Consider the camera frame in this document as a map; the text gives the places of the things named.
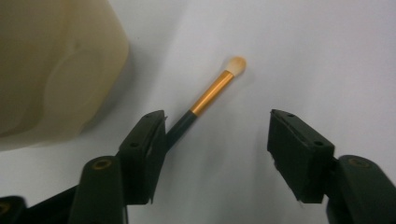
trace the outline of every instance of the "brush handle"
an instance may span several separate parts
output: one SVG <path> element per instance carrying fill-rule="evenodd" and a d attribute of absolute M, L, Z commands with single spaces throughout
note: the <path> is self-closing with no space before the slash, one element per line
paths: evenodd
<path fill-rule="evenodd" d="M 168 141 L 168 150 L 177 142 L 177 140 L 186 132 L 198 117 L 188 110 L 180 120 L 166 134 Z"/>

